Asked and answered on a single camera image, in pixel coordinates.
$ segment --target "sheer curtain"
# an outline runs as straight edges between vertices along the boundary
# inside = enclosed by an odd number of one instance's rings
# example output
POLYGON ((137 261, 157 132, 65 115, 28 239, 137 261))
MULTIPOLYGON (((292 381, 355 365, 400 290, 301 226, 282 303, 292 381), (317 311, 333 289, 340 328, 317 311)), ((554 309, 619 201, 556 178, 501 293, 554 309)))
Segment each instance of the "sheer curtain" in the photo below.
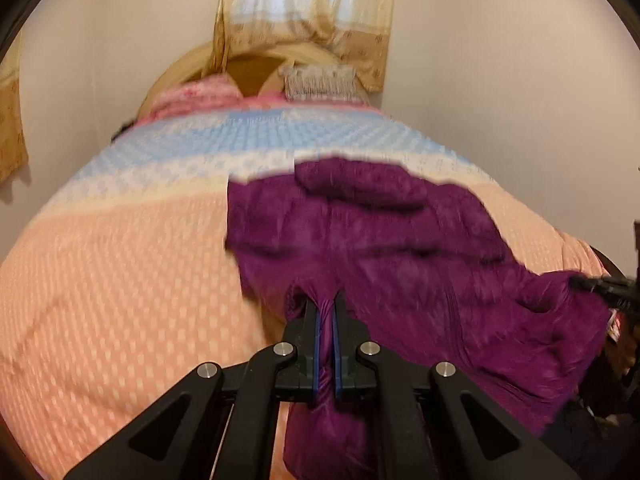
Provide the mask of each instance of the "sheer curtain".
POLYGON ((381 91, 394 0, 220 0, 207 71, 229 57, 279 43, 322 44, 381 91))
POLYGON ((20 40, 0 63, 0 183, 28 161, 20 118, 20 40))

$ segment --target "bedspread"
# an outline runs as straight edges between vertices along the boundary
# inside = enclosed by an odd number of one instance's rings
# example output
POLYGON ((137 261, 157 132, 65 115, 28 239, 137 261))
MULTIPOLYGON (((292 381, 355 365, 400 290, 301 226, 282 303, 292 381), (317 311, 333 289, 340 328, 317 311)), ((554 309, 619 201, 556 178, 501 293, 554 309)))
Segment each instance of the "bedspread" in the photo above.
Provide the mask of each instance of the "bedspread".
MULTIPOLYGON (((0 410, 58 480, 198 363, 242 362, 282 324, 242 297, 223 248, 226 183, 339 153, 467 186, 530 270, 601 273, 484 171, 370 110, 219 111, 137 127, 94 158, 0 266, 0 410)), ((272 478, 282 463, 281 410, 272 478)))

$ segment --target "purple garment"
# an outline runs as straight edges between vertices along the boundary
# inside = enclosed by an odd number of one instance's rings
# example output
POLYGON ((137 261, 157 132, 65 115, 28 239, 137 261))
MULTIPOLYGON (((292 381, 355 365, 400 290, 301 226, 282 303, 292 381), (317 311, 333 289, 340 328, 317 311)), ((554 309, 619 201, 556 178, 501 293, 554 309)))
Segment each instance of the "purple garment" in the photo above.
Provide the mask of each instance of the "purple garment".
POLYGON ((296 317, 321 313, 320 391, 292 405, 287 468, 299 479, 376 478, 372 421, 335 401, 331 307, 340 289, 372 339, 423 365, 453 362, 540 435, 599 352, 609 317, 570 272, 519 264, 482 203, 403 168, 329 158, 228 186, 227 247, 242 290, 296 317))

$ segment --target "wall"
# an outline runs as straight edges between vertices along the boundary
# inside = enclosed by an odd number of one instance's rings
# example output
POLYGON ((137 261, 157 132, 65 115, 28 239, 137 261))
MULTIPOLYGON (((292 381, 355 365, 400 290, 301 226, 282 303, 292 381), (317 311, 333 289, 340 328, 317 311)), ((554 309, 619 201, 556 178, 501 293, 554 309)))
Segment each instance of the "wall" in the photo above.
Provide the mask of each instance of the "wall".
POLYGON ((28 167, 0 186, 0 262, 26 223, 97 153, 95 0, 43 0, 25 24, 20 106, 28 167))
MULTIPOLYGON (((43 34, 40 27, 54 36, 73 23, 53 1, 44 1, 30 19, 34 38, 36 30, 43 34), (35 22, 38 15, 47 20, 35 22)), ((84 42, 92 53, 87 70, 93 103, 84 96, 88 108, 75 111, 80 119, 70 135, 62 132, 68 127, 62 120, 48 129, 42 124, 49 113, 56 116, 50 109, 58 100, 64 101, 56 105, 62 110, 74 108, 64 95, 46 97, 35 87, 36 74, 46 67, 33 65, 32 85, 22 95, 40 115, 30 117, 26 109, 26 120, 32 121, 25 127, 27 142, 37 146, 36 139, 93 136, 81 141, 88 144, 80 150, 87 158, 94 142, 107 145, 135 115, 148 88, 174 60, 210 39, 217 0, 75 2, 67 11, 84 16, 88 37, 74 39, 81 61, 76 66, 85 70, 86 54, 79 48, 84 42), (40 113, 38 107, 49 111, 40 113), (93 120, 85 117, 87 110, 93 120)), ((46 53, 48 44, 39 43, 30 48, 46 53)), ((32 59, 44 64, 39 56, 32 59)), ((70 61, 67 56, 66 66, 70 61)), ((74 95, 88 91, 88 80, 77 77, 82 81, 74 95)), ((605 0, 396 0, 380 99, 383 110, 484 167, 554 225, 600 248, 626 272, 634 271, 631 222, 640 218, 640 202, 629 197, 638 195, 640 184, 640 52, 605 0)), ((58 115, 70 121, 68 113, 58 115)), ((66 144, 70 160, 60 171, 71 174, 81 163, 82 156, 72 154, 75 146, 66 144)), ((33 163, 39 159, 46 167, 47 159, 31 151, 33 163)), ((64 180, 36 185, 32 173, 31 188, 14 183, 19 188, 14 204, 0 203, 0 222, 9 209, 25 220, 64 180), (16 208, 19 194, 23 202, 16 208)))

